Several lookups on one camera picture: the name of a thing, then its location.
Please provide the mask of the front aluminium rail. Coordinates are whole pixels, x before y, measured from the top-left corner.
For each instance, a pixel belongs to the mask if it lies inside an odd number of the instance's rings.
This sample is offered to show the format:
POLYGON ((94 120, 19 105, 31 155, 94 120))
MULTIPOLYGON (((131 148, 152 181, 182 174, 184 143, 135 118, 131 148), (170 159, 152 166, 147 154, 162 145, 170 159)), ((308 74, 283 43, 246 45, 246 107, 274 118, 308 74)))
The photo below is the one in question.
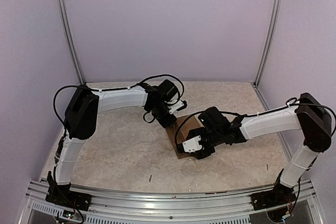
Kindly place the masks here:
MULTIPOLYGON (((140 193, 73 185, 72 190, 92 196, 85 223, 251 223, 260 214, 275 208, 254 210, 251 195, 270 190, 271 185, 211 193, 140 193)), ((33 210, 61 216, 69 208, 45 201, 48 184, 31 181, 14 223, 29 223, 33 210)), ((285 223, 327 223, 310 180, 302 181, 300 195, 291 217, 285 223)))

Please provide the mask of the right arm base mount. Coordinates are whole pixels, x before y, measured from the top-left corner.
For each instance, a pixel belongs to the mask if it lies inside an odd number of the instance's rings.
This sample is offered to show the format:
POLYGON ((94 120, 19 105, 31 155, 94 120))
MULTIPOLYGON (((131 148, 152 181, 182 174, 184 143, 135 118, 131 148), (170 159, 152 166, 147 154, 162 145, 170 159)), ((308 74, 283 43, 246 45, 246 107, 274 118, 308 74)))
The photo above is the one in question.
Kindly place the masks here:
POLYGON ((272 190, 254 193, 250 197, 254 210, 272 208, 296 200, 293 189, 282 190, 273 188, 272 190))

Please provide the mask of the left aluminium frame post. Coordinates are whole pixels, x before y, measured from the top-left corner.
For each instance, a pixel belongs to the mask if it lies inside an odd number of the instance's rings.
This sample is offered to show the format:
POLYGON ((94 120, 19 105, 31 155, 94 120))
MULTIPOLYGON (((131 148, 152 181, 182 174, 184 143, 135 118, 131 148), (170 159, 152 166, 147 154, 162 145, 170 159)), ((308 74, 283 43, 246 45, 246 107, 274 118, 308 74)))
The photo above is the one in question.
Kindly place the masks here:
POLYGON ((65 0, 57 0, 58 3, 58 8, 60 12, 60 19, 62 23, 62 27, 64 30, 64 35, 66 39, 66 43, 69 49, 71 61, 75 70, 76 77, 78 79, 78 82, 80 84, 85 84, 85 77, 82 71, 82 67, 76 52, 75 48, 75 42, 72 36, 71 28, 70 28, 70 23, 67 15, 67 9, 66 9, 66 1, 65 0))

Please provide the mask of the brown cardboard box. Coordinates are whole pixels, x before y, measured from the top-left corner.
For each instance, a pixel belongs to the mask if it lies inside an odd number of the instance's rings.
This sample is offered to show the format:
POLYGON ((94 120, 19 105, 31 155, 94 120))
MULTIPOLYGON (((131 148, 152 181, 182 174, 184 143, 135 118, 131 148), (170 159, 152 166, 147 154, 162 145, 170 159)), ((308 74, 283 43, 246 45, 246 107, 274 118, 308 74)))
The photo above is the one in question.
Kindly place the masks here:
MULTIPOLYGON (((178 129, 178 127, 184 122, 185 119, 187 119, 188 115, 182 116, 176 119, 176 122, 172 124, 171 126, 167 127, 165 130, 167 132, 168 138, 170 140, 170 143, 172 145, 172 148, 175 151, 175 155, 177 159, 184 159, 191 157, 190 153, 183 153, 180 154, 176 150, 176 144, 174 141, 175 133, 178 129)), ((197 117, 194 115, 192 116, 180 129, 177 135, 177 143, 180 144, 187 140, 187 136, 190 130, 202 127, 203 125, 200 123, 200 121, 197 119, 197 117)))

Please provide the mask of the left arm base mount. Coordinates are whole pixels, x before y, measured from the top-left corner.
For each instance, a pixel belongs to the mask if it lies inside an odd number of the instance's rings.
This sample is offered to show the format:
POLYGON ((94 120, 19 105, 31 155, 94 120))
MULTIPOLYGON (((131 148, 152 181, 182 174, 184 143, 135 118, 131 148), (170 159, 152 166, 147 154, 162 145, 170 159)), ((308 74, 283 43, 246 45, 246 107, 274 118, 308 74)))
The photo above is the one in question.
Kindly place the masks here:
POLYGON ((62 194, 58 191, 54 193, 48 192, 46 196, 47 202, 80 211, 88 211, 91 199, 92 196, 90 194, 75 191, 68 191, 67 193, 62 194))

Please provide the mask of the aluminium frame post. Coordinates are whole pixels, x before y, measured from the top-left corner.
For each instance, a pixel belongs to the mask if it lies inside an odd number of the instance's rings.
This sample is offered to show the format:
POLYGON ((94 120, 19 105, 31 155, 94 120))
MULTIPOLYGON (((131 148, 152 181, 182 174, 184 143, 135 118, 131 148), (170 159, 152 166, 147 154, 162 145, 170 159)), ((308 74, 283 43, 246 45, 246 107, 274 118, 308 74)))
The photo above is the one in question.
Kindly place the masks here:
POLYGON ((268 57, 269 57, 269 54, 270 54, 271 45, 272 45, 272 41, 273 41, 273 38, 274 38, 276 26, 277 26, 277 20, 278 20, 278 14, 279 14, 279 11, 280 11, 280 6, 281 6, 281 0, 273 0, 272 8, 271 8, 271 14, 270 14, 270 21, 269 21, 269 25, 268 25, 268 29, 267 29, 267 35, 266 35, 265 43, 264 43, 264 46, 263 46, 261 59, 260 59, 260 63, 259 63, 258 69, 257 69, 256 77, 255 77, 255 80, 253 82, 253 85, 254 85, 255 89, 259 88, 259 86, 261 84, 263 74, 264 74, 265 69, 266 69, 267 60, 268 60, 268 57))
POLYGON ((60 12, 60 19, 62 23, 62 27, 64 30, 64 35, 66 39, 66 43, 69 49, 71 61, 75 70, 76 77, 78 79, 78 82, 80 84, 85 84, 85 77, 82 71, 82 67, 76 52, 75 48, 75 42, 72 36, 71 28, 70 28, 70 23, 67 15, 67 9, 66 9, 66 1, 65 0, 57 0, 58 3, 58 8, 60 12))

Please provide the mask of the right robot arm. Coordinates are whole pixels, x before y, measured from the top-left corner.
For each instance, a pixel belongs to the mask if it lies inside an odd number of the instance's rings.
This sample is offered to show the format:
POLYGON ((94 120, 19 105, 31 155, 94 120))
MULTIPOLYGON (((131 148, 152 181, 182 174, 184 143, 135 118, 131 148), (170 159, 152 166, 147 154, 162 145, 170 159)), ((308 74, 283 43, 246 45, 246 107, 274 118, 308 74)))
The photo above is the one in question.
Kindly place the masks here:
POLYGON ((226 115, 227 112, 215 106, 201 112, 198 119, 202 127, 187 141, 184 149, 201 159, 211 155, 221 144, 240 144, 269 134, 302 131, 303 143, 280 172, 275 189, 268 194, 273 205, 288 198, 288 188, 293 188, 319 154, 331 146, 335 134, 335 112, 309 93, 289 99, 280 108, 256 114, 235 114, 232 121, 226 115))

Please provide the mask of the right aluminium frame post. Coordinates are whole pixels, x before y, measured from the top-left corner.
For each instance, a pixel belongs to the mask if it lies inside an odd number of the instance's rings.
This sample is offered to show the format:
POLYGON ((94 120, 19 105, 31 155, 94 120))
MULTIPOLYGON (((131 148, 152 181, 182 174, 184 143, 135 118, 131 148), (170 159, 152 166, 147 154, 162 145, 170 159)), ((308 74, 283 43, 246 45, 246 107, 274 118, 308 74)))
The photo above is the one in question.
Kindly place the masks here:
POLYGON ((269 21, 269 25, 268 25, 268 29, 267 29, 267 35, 266 35, 265 43, 264 43, 264 46, 263 46, 261 59, 260 59, 260 63, 259 63, 258 69, 257 69, 256 77, 255 77, 255 80, 253 82, 253 85, 254 85, 255 89, 259 88, 259 86, 261 84, 263 74, 264 74, 265 69, 266 69, 267 60, 268 60, 268 57, 269 57, 269 54, 270 54, 271 45, 272 45, 272 41, 273 41, 273 38, 274 38, 276 26, 277 26, 277 20, 278 20, 278 14, 279 14, 279 11, 280 11, 280 6, 281 6, 281 0, 273 0, 272 8, 271 8, 271 14, 270 14, 270 21, 269 21))

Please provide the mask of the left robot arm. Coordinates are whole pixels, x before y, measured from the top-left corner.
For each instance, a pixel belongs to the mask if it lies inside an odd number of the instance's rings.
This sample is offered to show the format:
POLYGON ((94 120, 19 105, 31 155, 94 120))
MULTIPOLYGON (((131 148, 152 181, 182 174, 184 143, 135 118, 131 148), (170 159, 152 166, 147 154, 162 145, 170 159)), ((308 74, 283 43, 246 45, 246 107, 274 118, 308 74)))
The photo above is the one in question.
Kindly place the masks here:
POLYGON ((71 176, 80 149, 96 131, 99 113, 130 107, 142 107, 163 128, 176 121, 175 111, 186 108, 183 91, 166 79, 158 86, 145 81, 128 87, 94 89, 85 84, 75 86, 75 92, 61 119, 64 134, 54 157, 54 169, 48 174, 49 195, 66 206, 73 201, 71 176))

